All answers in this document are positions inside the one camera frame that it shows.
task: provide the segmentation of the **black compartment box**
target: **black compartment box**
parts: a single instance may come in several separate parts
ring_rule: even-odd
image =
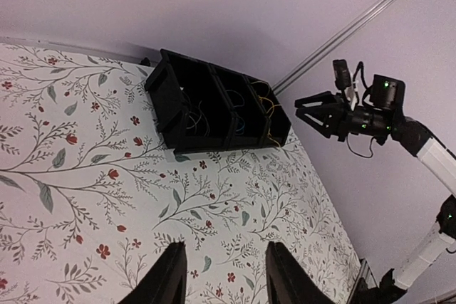
[[[270,120],[249,86],[247,77],[218,65],[211,65],[211,70],[220,81],[230,108],[238,116],[229,149],[262,147],[269,131]]]
[[[263,107],[266,116],[271,120],[263,147],[284,146],[291,128],[290,119],[286,116],[284,109],[267,82],[251,76],[246,76],[246,78],[257,95],[256,98]]]
[[[146,80],[145,90],[167,147],[175,148],[175,154],[228,150],[238,117],[209,64],[160,52],[162,60]]]

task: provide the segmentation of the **yellow wire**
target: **yellow wire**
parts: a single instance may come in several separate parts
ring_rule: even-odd
[[[268,98],[263,98],[262,96],[259,96],[258,99],[261,101],[261,104],[263,105],[263,100],[267,100],[269,101],[272,106],[267,110],[266,114],[268,113],[268,111],[271,109],[271,108],[274,108],[274,106],[276,106],[276,104],[274,104],[274,102],[271,100],[271,99],[268,99]]]
[[[277,144],[278,147],[281,147],[281,146],[280,146],[280,143],[272,137],[272,135],[271,135],[271,129],[269,129],[269,131],[268,131],[268,139],[271,140],[272,142],[275,142],[275,143]]]
[[[255,83],[264,83],[265,85],[267,85],[268,86],[268,93],[266,94],[266,96],[269,95],[269,93],[271,92],[271,87],[269,86],[268,83],[266,83],[264,81],[255,81],[255,82],[252,82],[250,84],[254,85]],[[258,95],[258,99],[261,101],[262,105],[263,105],[263,100],[267,100],[267,101],[269,101],[272,104],[272,106],[266,111],[266,114],[268,114],[269,111],[272,110],[271,114],[269,115],[269,118],[274,114],[274,108],[281,106],[280,104],[276,105],[271,99],[268,99],[266,97],[262,97],[262,96]],[[272,137],[271,128],[269,128],[269,131],[268,131],[268,139],[271,140],[272,142],[275,142],[277,144],[277,147],[281,147],[280,143]]]
[[[275,107],[281,107],[281,105],[280,105],[280,104],[279,104],[279,105],[274,105],[274,106],[272,106],[271,108],[269,108],[269,109],[266,111],[266,114],[268,114],[269,111],[272,110],[271,114],[269,115],[269,118],[271,118],[272,115],[274,114],[274,108],[275,108]]]
[[[269,95],[269,93],[271,92],[271,86],[270,86],[268,83],[266,83],[266,82],[264,82],[264,81],[255,81],[255,82],[252,82],[252,83],[250,83],[250,84],[251,84],[251,85],[254,85],[255,83],[263,83],[263,84],[267,85],[267,86],[268,86],[268,93],[266,94],[266,96]]]

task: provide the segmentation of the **floral pattern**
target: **floral pattern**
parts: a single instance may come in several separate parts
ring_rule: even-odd
[[[296,135],[176,160],[151,70],[0,46],[0,302],[117,303],[185,241],[188,303],[264,304],[271,240],[346,302],[360,265]]]

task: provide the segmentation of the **cable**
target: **cable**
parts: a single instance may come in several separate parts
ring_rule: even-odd
[[[357,152],[355,152],[355,151],[353,151],[353,150],[351,149],[350,143],[348,142],[348,136],[349,136],[349,135],[350,135],[350,134],[347,135],[347,146],[348,146],[348,149],[350,150],[351,153],[357,155],[358,157],[362,157],[362,158],[366,158],[366,159],[370,159],[370,158],[373,157],[372,143],[373,143],[373,140],[375,139],[375,137],[372,137],[372,138],[370,139],[370,144],[369,144],[370,156],[365,156],[365,155],[360,154],[360,153],[357,153]]]
[[[360,70],[361,70],[361,81],[363,81],[363,86],[365,89],[368,89],[368,84],[366,83],[366,80],[364,78],[364,63],[363,62],[358,63],[358,67],[360,67]]]
[[[244,99],[244,97],[243,97],[241,94],[239,94],[237,91],[232,90],[232,89],[228,89],[228,90],[227,90],[227,93],[228,93],[228,92],[237,94],[237,95],[241,98],[241,100],[242,100],[242,105],[235,105],[235,104],[233,103],[233,107],[234,107],[234,108],[237,108],[237,107],[244,107],[244,106],[245,106],[245,99]]]
[[[255,83],[263,83],[264,85],[267,85],[268,86],[268,93],[265,95],[265,97],[269,95],[269,93],[271,92],[271,86],[268,83],[258,80],[258,81],[251,82],[250,84],[254,85]]]
[[[268,131],[268,139],[271,140],[272,142],[275,142],[277,144],[277,147],[281,147],[280,143],[272,137],[271,128],[269,128],[269,131]]]
[[[264,96],[264,97],[263,97],[263,96],[260,96],[260,95],[258,95],[258,92],[256,92],[256,94],[258,95],[258,99],[259,99],[261,105],[263,106],[263,108],[264,108],[263,100],[269,101],[269,102],[271,103],[271,107],[268,108],[268,110],[266,111],[266,115],[268,115],[268,116],[269,116],[269,119],[271,119],[272,115],[274,114],[274,108],[275,108],[275,107],[281,107],[281,105],[280,105],[280,104],[277,104],[277,105],[276,105],[276,104],[274,103],[274,101],[272,101],[271,99],[268,99],[268,98],[267,98],[267,96],[268,96],[268,95],[270,94],[270,92],[271,92],[271,87],[269,86],[268,83],[266,83],[266,82],[264,82],[264,81],[258,80],[258,81],[252,82],[252,83],[250,83],[250,84],[251,84],[251,85],[254,85],[255,83],[263,83],[263,84],[265,84],[265,85],[268,86],[268,93],[266,94],[266,96]],[[275,142],[275,143],[277,144],[277,147],[281,147],[280,143],[272,137],[271,128],[269,128],[267,137],[268,137],[268,139],[271,140],[272,142]]]

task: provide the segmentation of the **purple wall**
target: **purple wall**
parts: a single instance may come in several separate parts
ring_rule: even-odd
[[[375,0],[0,0],[0,36],[182,53],[275,83]]]
[[[364,61],[374,73],[405,81],[406,115],[427,125],[456,151],[456,0],[399,0],[310,70],[281,97],[292,115],[293,100],[334,92],[331,61]],[[428,232],[449,191],[397,142],[374,144],[374,158],[352,155],[336,138],[327,140],[294,119],[360,257],[377,279],[399,266]],[[368,153],[367,137],[351,136],[355,151]],[[410,289],[402,303],[419,303],[456,289],[456,258],[443,255]]]

